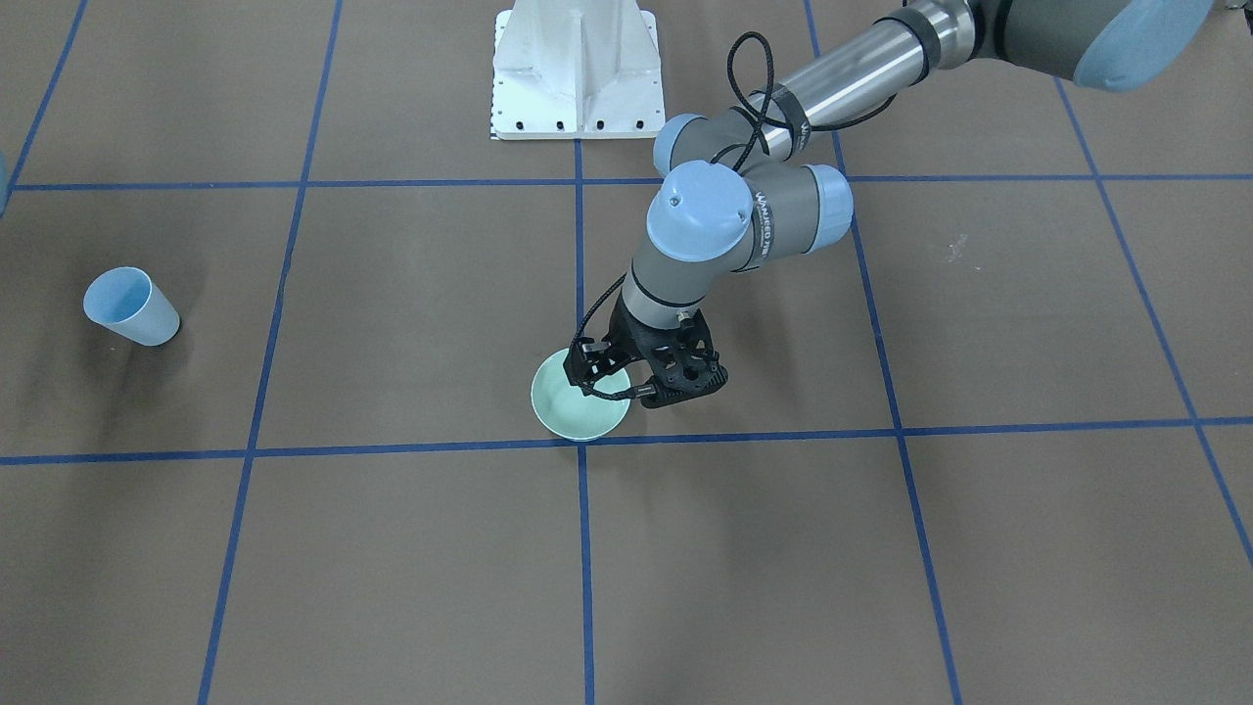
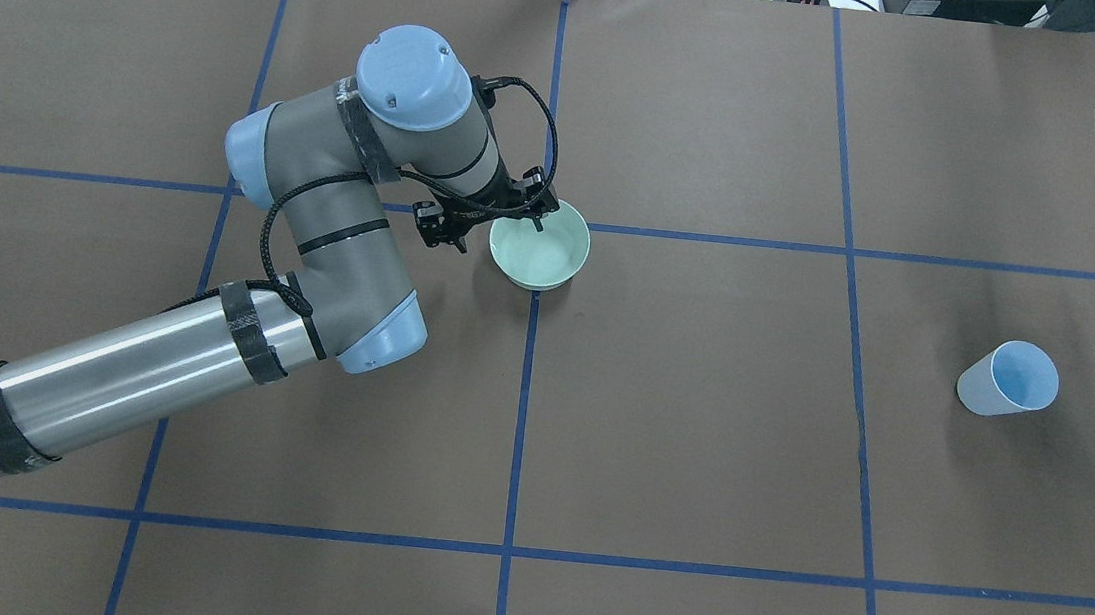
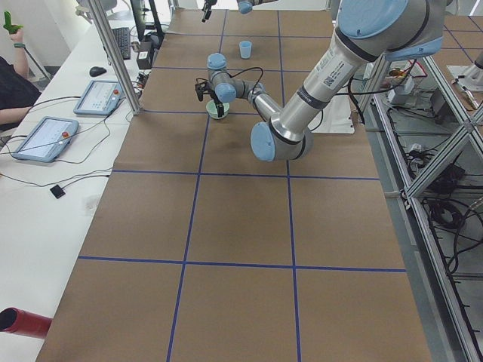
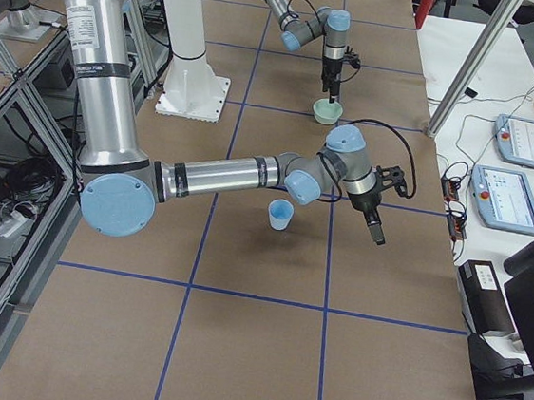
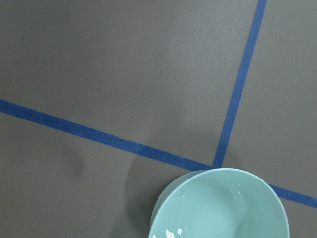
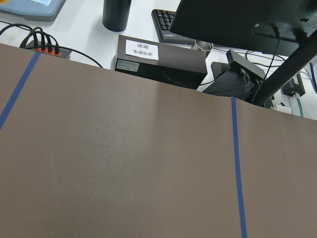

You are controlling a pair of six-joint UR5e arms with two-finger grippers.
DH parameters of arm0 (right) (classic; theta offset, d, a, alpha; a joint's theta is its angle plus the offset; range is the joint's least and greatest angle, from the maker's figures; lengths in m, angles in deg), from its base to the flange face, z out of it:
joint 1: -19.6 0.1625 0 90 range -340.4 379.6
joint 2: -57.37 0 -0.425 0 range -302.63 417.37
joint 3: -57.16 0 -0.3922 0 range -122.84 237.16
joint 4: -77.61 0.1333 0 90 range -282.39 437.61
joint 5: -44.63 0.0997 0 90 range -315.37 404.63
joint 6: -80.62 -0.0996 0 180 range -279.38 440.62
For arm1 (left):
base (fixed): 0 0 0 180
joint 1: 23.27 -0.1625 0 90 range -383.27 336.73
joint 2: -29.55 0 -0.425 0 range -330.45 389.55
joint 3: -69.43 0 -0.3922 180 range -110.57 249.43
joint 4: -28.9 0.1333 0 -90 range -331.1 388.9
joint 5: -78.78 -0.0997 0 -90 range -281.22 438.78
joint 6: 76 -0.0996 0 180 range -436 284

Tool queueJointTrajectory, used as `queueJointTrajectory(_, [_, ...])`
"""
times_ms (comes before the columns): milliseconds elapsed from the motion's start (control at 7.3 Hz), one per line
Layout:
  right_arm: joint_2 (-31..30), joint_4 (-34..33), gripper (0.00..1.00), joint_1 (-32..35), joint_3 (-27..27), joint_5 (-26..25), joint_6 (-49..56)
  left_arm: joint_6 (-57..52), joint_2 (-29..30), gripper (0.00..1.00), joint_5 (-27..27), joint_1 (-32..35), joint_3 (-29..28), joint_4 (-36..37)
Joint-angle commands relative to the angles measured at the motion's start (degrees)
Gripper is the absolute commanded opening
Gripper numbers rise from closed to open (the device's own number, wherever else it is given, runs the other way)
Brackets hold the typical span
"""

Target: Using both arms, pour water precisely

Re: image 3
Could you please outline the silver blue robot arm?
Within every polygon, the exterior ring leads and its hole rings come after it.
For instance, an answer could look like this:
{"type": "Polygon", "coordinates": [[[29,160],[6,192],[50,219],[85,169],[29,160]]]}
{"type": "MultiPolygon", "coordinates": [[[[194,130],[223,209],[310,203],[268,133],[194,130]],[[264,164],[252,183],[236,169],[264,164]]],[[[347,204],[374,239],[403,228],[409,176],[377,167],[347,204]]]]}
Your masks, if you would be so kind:
{"type": "MultiPolygon", "coordinates": [[[[263,5],[265,3],[274,2],[275,0],[237,0],[238,12],[240,14],[248,14],[250,13],[254,7],[258,5],[263,5]]],[[[207,22],[212,13],[212,7],[217,4],[217,0],[204,0],[202,6],[202,22],[207,22]]]]}
{"type": "Polygon", "coordinates": [[[445,1],[342,2],[330,47],[283,107],[260,82],[231,76],[220,53],[208,57],[208,78],[195,85],[195,92],[199,99],[208,94],[219,113],[235,99],[257,110],[263,120],[251,131],[251,149],[259,160],[302,158],[313,143],[309,123],[361,65],[380,55],[412,60],[440,50],[446,6],[445,1]]]}

